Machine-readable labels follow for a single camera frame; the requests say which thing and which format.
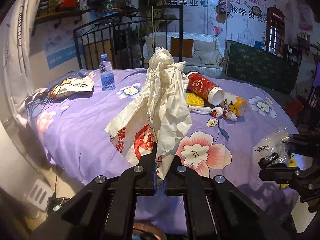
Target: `qr code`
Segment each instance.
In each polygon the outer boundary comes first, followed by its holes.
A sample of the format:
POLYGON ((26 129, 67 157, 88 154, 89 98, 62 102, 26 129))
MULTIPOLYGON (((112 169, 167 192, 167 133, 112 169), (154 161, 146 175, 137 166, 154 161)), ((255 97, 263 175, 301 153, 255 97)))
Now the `qr code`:
POLYGON ((267 23, 267 14, 265 12, 261 12, 260 16, 257 17, 257 20, 263 23, 267 23))

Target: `white power strip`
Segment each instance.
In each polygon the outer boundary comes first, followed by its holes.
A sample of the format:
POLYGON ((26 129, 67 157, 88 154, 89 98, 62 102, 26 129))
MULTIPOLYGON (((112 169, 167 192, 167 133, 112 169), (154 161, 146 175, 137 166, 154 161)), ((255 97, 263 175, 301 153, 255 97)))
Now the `white power strip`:
POLYGON ((52 197, 53 190, 44 181, 37 179, 27 200, 33 205, 45 211, 47 208, 48 198, 52 197))

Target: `red logo on bag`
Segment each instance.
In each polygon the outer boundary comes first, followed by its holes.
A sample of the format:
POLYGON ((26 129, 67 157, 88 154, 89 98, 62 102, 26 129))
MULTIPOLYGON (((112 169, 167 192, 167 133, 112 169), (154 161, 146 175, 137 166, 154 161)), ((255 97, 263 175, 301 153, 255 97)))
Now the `red logo on bag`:
POLYGON ((137 159, 141 157, 141 151, 152 149, 153 147, 153 134, 150 131, 149 125, 144 126, 139 132, 136 133, 134 138, 134 152, 137 159))

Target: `blue flower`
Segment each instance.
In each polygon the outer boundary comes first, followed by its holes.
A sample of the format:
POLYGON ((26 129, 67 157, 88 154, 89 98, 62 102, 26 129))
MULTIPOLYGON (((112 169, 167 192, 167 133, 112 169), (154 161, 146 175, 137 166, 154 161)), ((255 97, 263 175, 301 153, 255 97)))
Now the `blue flower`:
POLYGON ((255 98, 250 98, 249 103, 251 104, 252 110, 259 112, 259 114, 276 118, 277 114, 268 100, 264 100, 261 97, 256 96, 255 98))
POLYGON ((141 86, 140 83, 135 83, 132 86, 127 86, 127 87, 121 88, 119 90, 119 92, 117 92, 117 94, 120 94, 119 97, 121 99, 128 98, 128 97, 137 98, 138 94, 141 92, 142 88, 143 87, 141 86))

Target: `white wicker sofa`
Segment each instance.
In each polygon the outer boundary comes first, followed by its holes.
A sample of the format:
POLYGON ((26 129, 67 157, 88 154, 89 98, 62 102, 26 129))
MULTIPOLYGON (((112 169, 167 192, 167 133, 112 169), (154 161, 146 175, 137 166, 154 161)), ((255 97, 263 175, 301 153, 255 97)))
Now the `white wicker sofa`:
MULTIPOLYGON (((165 35, 165 32, 156 32, 156 36, 159 35, 165 35)), ((167 43, 168 43, 168 51, 170 51, 171 48, 171 38, 179 38, 179 32, 168 32, 168 38, 167 38, 167 43)), ((184 39, 192 39, 192 40, 197 40, 197 41, 216 41, 218 45, 218 50, 220 53, 223 55, 223 52, 221 51, 221 47, 218 41, 218 38, 213 37, 211 35, 206 35, 206 34, 197 34, 197 33, 183 33, 183 38, 184 39)), ((148 48, 147 48, 147 43, 144 44, 143 46, 143 57, 145 58, 144 61, 144 67, 148 68, 148 62, 149 59, 152 55, 149 55, 148 53, 148 48)), ((178 62, 178 57, 173 57, 175 62, 178 62)), ((201 61, 196 58, 182 58, 182 61, 188 62, 187 65, 184 68, 184 73, 187 73, 189 71, 198 71, 201 75, 206 75, 209 77, 213 78, 218 78, 222 72, 222 68, 220 66, 216 67, 207 67, 203 64, 201 64, 201 61)))

